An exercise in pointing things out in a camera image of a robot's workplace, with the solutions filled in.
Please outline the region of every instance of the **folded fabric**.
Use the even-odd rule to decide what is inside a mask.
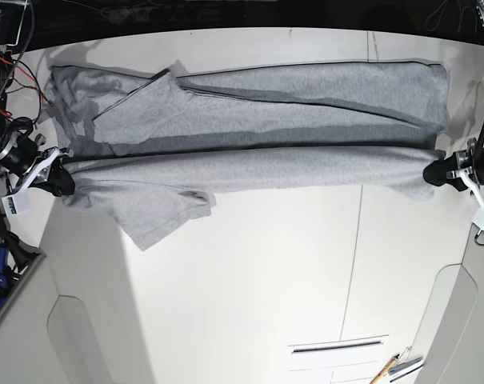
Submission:
[[[142,249],[212,193],[372,183],[412,198],[443,153],[446,72],[418,63],[336,63],[152,79],[52,69],[46,91],[76,193],[111,213]]]

